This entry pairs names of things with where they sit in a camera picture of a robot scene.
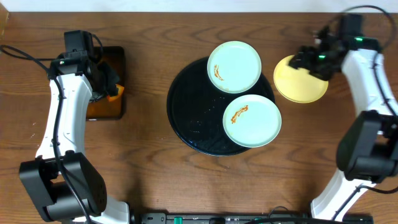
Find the green and orange sponge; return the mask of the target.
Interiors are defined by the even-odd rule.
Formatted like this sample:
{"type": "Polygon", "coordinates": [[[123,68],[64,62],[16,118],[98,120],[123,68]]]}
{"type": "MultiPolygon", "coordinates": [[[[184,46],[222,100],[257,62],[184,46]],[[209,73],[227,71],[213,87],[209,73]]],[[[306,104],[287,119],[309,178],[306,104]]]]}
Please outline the green and orange sponge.
{"type": "Polygon", "coordinates": [[[121,101],[124,95],[124,89],[125,88],[123,86],[116,84],[116,89],[106,97],[107,100],[111,103],[121,101]]]}

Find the yellow plate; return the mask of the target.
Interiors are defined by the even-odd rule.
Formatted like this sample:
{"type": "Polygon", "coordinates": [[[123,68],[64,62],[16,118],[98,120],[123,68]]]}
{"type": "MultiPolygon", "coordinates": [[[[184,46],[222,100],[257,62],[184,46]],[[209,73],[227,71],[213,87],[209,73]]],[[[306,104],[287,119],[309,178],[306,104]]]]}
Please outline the yellow plate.
{"type": "Polygon", "coordinates": [[[283,58],[274,69],[274,84],[279,93],[295,103],[312,103],[319,100],[327,91],[328,81],[311,76],[304,68],[289,66],[293,58],[283,58]]]}

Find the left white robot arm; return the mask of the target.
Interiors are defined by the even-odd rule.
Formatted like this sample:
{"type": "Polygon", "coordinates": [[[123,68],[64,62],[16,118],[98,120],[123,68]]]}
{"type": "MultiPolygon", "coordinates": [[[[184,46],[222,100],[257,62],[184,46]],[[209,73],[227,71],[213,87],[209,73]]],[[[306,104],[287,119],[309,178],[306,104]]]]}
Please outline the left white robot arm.
{"type": "Polygon", "coordinates": [[[35,159],[19,178],[41,218],[62,223],[129,223],[129,205],[108,195],[85,156],[86,120],[119,119],[124,112],[124,52],[111,47],[101,60],[68,50],[50,64],[51,100],[35,159]]]}

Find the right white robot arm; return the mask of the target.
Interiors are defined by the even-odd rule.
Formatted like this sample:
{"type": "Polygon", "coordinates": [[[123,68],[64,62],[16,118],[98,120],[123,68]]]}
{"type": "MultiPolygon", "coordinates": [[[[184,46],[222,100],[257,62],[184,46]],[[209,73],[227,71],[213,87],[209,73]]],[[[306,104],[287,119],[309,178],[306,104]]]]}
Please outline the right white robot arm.
{"type": "Polygon", "coordinates": [[[319,32],[317,46],[303,46],[289,61],[294,70],[327,81],[335,72],[347,79],[356,119],[338,145],[337,170],[311,202],[312,218],[343,221],[366,191],[394,194],[376,185],[397,175],[397,101],[384,71],[378,40],[360,31],[319,32]]]}

